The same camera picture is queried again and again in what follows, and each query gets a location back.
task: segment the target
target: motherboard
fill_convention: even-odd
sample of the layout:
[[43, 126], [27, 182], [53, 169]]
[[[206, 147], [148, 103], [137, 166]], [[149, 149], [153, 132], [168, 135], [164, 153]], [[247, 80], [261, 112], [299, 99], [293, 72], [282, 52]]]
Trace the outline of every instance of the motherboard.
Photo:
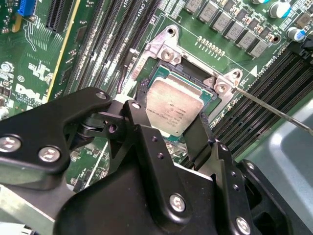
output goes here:
[[[199, 113], [237, 157], [278, 119], [219, 77], [288, 112], [312, 97], [312, 30], [312, 0], [2, 0], [0, 120], [92, 86], [144, 97], [178, 164]], [[67, 183], [88, 187], [109, 159], [105, 139], [76, 149]]]

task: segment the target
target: green circuit board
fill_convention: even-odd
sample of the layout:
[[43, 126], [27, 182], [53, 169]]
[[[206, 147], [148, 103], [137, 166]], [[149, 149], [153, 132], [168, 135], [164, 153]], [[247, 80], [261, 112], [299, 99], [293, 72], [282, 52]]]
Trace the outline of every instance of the green circuit board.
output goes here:
[[[112, 37], [118, 38], [118, 27], [122, 27], [122, 22], [127, 16], [127, 9], [132, 8], [134, 1], [120, 1], [118, 14], [111, 22], [110, 33]], [[141, 2], [138, 10], [139, 19], [141, 11], [147, 5], [146, 0]], [[142, 39], [136, 50], [137, 59], [143, 53], [147, 42], [155, 38], [165, 27], [174, 24], [179, 28], [178, 45], [185, 51], [202, 61], [212, 69], [221, 74], [225, 74], [232, 69], [240, 69], [243, 77], [239, 87], [248, 90], [251, 84], [262, 75], [272, 62], [282, 53], [291, 42], [286, 36], [286, 30], [292, 26], [297, 26], [297, 19], [306, 12], [312, 3], [311, 0], [291, 0], [291, 11], [284, 19], [273, 19], [268, 15], [268, 10], [272, 2], [266, 4], [253, 4], [250, 0], [233, 1], [231, 10], [224, 10], [228, 1], [214, 1], [221, 14], [228, 15], [231, 21], [239, 22], [244, 29], [252, 32], [254, 39], [264, 42], [266, 49], [259, 56], [251, 54], [251, 50], [244, 49], [238, 41], [226, 38], [225, 33], [221, 33], [213, 28], [213, 23], [204, 23], [200, 20], [200, 15], [207, 0], [200, 1], [201, 4], [195, 12], [188, 11], [187, 0], [162, 0], [150, 20]], [[73, 76], [75, 67], [80, 63], [80, 56], [84, 52], [86, 42], [92, 42], [96, 46], [95, 35], [88, 35], [92, 21], [103, 24], [101, 17], [108, 13], [111, 1], [74, 0], [69, 8], [69, 18], [66, 29], [56, 33], [46, 27], [46, 21], [51, 5], [51, 0], [37, 0], [33, 15], [22, 17], [17, 13], [20, 6], [19, 0], [4, 0], [0, 2], [0, 87], [5, 98], [5, 106], [8, 109], [9, 117], [20, 112], [27, 111], [38, 105], [62, 97], [83, 88], [93, 85], [95, 78], [89, 76]], [[240, 9], [246, 9], [247, 15], [244, 19], [238, 20], [237, 15]], [[258, 19], [258, 26], [253, 29], [248, 28], [248, 24]], [[309, 32], [312, 21], [302, 27]], [[269, 28], [266, 37], [261, 37], [263, 29]], [[87, 60], [92, 61], [89, 66], [91, 74], [100, 72], [101, 67], [97, 67], [96, 61], [102, 62], [100, 51], [93, 51], [88, 54]], [[137, 82], [145, 77], [149, 77], [157, 60], [149, 59], [137, 78]], [[113, 62], [108, 68], [114, 70], [116, 63]], [[98, 85], [104, 91], [108, 91], [110, 86], [115, 86], [115, 76], [108, 72], [103, 77], [103, 82]], [[128, 93], [133, 97], [135, 87], [131, 87]], [[224, 114], [235, 104], [239, 95], [225, 105], [220, 113], [213, 120], [211, 125], [218, 123]], [[218, 105], [219, 100], [210, 103], [205, 110], [208, 114]], [[172, 157], [175, 162], [180, 163], [186, 156], [186, 149], [182, 146], [179, 150], [173, 150]], [[77, 180], [82, 181], [81, 189], [90, 185], [96, 180], [103, 178], [108, 173], [109, 158], [106, 140], [96, 139], [91, 145], [85, 146], [71, 154], [72, 164], [67, 172], [67, 182], [76, 185]]]

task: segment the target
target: ram slot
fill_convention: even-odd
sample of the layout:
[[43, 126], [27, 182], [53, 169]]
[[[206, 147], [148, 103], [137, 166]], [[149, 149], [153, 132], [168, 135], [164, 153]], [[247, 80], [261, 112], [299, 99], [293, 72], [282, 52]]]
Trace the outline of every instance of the ram slot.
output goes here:
[[79, 51], [79, 55], [76, 59], [73, 67], [73, 72], [69, 78], [69, 82], [65, 89], [64, 95], [77, 91], [78, 85], [83, 79], [83, 74], [86, 69], [87, 61], [90, 59], [90, 55], [96, 45], [97, 39], [101, 32], [101, 29], [105, 25], [107, 16], [110, 13], [113, 1], [100, 0], [97, 2], [94, 10], [94, 16], [88, 26], [88, 32], [84, 38], [82, 46]]
[[123, 16], [117, 21], [118, 13], [121, 11], [121, 7], [123, 6], [123, 0], [117, 0], [115, 1], [112, 11], [110, 12], [110, 15], [108, 17], [108, 20], [106, 22], [106, 25], [104, 26], [101, 36], [99, 37], [99, 40], [92, 52], [92, 59], [89, 60], [88, 64], [86, 65], [87, 69], [84, 73], [84, 78], [81, 83], [79, 84], [78, 89], [83, 89], [86, 87], [89, 87], [93, 80], [94, 80], [94, 71], [97, 70], [99, 67], [99, 63], [102, 62], [105, 59], [106, 51], [109, 49], [108, 40], [112, 40], [112, 36], [114, 32], [118, 31], [118, 28], [120, 27], [121, 23], [124, 21], [126, 13], [129, 11], [129, 8], [131, 7], [131, 2], [128, 2], [125, 7], [123, 8]]
[[95, 87], [101, 88], [104, 80], [107, 77], [110, 66], [113, 64], [113, 61], [114, 63], [116, 63], [118, 53], [121, 50], [121, 46], [123, 45], [123, 43], [127, 40], [127, 36], [129, 32], [131, 31], [130, 29], [132, 28], [132, 25], [134, 24], [135, 17], [138, 14], [141, 4], [142, 4], [142, 1], [135, 1], [133, 3], [132, 9], [128, 13], [127, 18], [122, 25], [122, 28], [118, 32], [118, 37], [116, 38], [113, 44], [114, 46], [107, 58], [108, 63], [102, 67], [101, 71], [96, 76], [96, 81], [94, 84]]
[[[249, 92], [258, 97], [262, 91], [269, 86], [273, 80], [277, 77], [282, 69], [285, 69], [297, 56], [291, 52], [287, 52], [282, 55], [278, 60], [274, 62], [271, 66], [272, 69], [267, 70], [262, 79], [259, 78], [250, 88]], [[240, 115], [244, 110], [246, 110], [252, 101], [250, 99], [242, 97], [238, 103], [231, 109], [230, 112], [213, 128], [216, 138], [220, 138], [221, 135], [228, 130], [230, 125], [236, 121], [236, 117]]]
[[[305, 98], [306, 95], [308, 95], [313, 90], [313, 80], [307, 80], [307, 82], [302, 84], [302, 86], [300, 87], [290, 88], [293, 88], [293, 90], [295, 90], [294, 93], [296, 94], [296, 96], [290, 99], [285, 99], [285, 102], [280, 105], [280, 110], [284, 113], [290, 111], [298, 102], [300, 102], [303, 98]], [[279, 116], [265, 109], [263, 110], [263, 113], [266, 115], [262, 118], [262, 120], [256, 121], [257, 124], [253, 128], [253, 135], [247, 136], [245, 139], [242, 139], [240, 143], [237, 143], [235, 146], [233, 146], [233, 158], [236, 158], [241, 153], [243, 153], [251, 144], [259, 139], [260, 135], [270, 130], [271, 127], [280, 119]]]
[[120, 90], [122, 88], [123, 82], [126, 77], [127, 68], [129, 63], [131, 62], [131, 53], [130, 48], [136, 49], [146, 32], [150, 20], [152, 19], [153, 15], [155, 14], [161, 0], [151, 0], [147, 1], [146, 7], [143, 9], [139, 19], [136, 21], [134, 29], [129, 36], [129, 41], [124, 48], [123, 52], [120, 55], [119, 61], [112, 73], [112, 81], [108, 87], [107, 92], [112, 94], [114, 89], [117, 87], [117, 84], [120, 86]]
[[[295, 65], [291, 67], [291, 73], [285, 74], [282, 78], [277, 79], [276, 84], [272, 84], [269, 89], [264, 89], [262, 91], [262, 94], [259, 95], [259, 98], [261, 98], [264, 102], [268, 104], [272, 104], [272, 98], [275, 96], [277, 93], [285, 93], [285, 91], [282, 91], [282, 87], [284, 87], [287, 83], [292, 80], [292, 78], [302, 69], [302, 66], [299, 65], [299, 63], [303, 62], [298, 62]], [[258, 113], [261, 110], [260, 105], [255, 105], [255, 103], [252, 103], [252, 106], [249, 109], [246, 109], [244, 112], [242, 112], [238, 116], [237, 123], [244, 123], [245, 125], [249, 123], [249, 121], [256, 119], [255, 114]], [[226, 135], [223, 136], [223, 141], [228, 142], [233, 138], [237, 138], [239, 135], [237, 129], [239, 128], [242, 132], [244, 132], [244, 129], [242, 128], [241, 124], [240, 126], [233, 125], [226, 133]]]

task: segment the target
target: blue connector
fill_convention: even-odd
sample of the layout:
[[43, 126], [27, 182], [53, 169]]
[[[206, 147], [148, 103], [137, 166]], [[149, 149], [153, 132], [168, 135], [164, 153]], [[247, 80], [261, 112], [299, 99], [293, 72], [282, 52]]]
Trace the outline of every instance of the blue connector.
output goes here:
[[21, 0], [18, 13], [22, 16], [32, 16], [35, 11], [36, 0]]

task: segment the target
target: electrolytic capacitor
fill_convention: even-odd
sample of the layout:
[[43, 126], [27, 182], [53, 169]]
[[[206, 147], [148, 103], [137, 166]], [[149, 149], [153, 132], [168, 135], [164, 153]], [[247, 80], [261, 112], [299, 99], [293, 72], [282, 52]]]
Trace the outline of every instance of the electrolytic capacitor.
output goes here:
[[251, 0], [253, 4], [263, 4], [269, 2], [269, 0]]
[[291, 11], [291, 5], [288, 2], [277, 1], [270, 6], [268, 13], [272, 18], [286, 18]]
[[287, 37], [294, 40], [295, 42], [301, 42], [306, 37], [306, 32], [297, 27], [291, 27], [287, 30]]

